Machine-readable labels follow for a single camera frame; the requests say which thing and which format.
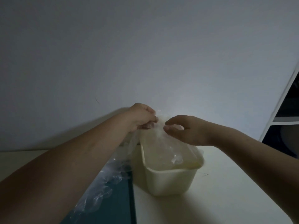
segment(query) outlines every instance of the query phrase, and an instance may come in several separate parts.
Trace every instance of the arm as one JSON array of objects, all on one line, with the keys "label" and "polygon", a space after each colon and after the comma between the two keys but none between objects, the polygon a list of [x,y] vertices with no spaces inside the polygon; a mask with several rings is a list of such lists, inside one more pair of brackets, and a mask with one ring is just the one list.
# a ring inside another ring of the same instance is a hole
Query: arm
[{"label": "arm", "polygon": [[[167,134],[191,145],[212,145],[228,155],[293,220],[299,222],[299,160],[236,129],[192,116],[176,116]],[[179,124],[180,131],[171,127]]]},{"label": "arm", "polygon": [[125,136],[155,111],[142,104],[40,155],[0,182],[0,223],[59,223]]}]

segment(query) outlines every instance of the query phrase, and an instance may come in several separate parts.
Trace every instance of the teal mat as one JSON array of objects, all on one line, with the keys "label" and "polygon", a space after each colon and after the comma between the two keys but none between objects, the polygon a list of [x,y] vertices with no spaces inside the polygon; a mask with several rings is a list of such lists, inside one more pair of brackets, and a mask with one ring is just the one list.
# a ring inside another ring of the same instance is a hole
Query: teal mat
[{"label": "teal mat", "polygon": [[132,173],[129,180],[118,184],[107,184],[112,188],[112,195],[103,199],[98,211],[82,214],[75,222],[67,215],[60,224],[136,224]]}]

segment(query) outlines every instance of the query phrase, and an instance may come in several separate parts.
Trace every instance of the forearm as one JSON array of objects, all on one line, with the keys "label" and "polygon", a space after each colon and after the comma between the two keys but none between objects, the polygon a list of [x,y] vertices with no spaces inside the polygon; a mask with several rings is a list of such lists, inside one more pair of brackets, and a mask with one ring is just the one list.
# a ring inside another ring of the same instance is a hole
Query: forearm
[{"label": "forearm", "polygon": [[226,153],[293,220],[298,220],[299,161],[232,128],[219,127],[214,145]]},{"label": "forearm", "polygon": [[29,162],[0,183],[1,223],[58,223],[130,131],[125,114]]}]

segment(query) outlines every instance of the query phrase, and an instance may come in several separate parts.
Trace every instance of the shelf board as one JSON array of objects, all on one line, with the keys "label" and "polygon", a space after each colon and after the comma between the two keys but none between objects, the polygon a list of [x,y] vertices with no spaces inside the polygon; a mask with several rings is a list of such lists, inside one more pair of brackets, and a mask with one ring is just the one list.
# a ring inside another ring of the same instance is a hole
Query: shelf board
[{"label": "shelf board", "polygon": [[299,125],[299,117],[275,117],[271,125]]}]

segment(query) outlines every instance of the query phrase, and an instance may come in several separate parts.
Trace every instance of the plastic bag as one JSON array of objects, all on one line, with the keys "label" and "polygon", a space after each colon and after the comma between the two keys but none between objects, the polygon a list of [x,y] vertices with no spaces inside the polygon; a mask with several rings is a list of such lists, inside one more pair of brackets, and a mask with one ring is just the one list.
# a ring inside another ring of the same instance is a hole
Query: plastic bag
[{"label": "plastic bag", "polygon": [[127,172],[132,170],[132,152],[139,142],[139,131],[133,133],[130,142],[116,149],[110,160],[104,165],[99,174],[87,188],[83,196],[69,213],[70,219],[78,221],[81,214],[97,211],[104,198],[111,196],[112,189],[106,186],[108,182],[118,184],[128,179]]},{"label": "plastic bag", "polygon": [[153,128],[142,131],[140,142],[146,166],[153,170],[193,169],[202,166],[204,159],[198,148],[166,134],[163,126],[168,119],[159,116],[159,121]]}]

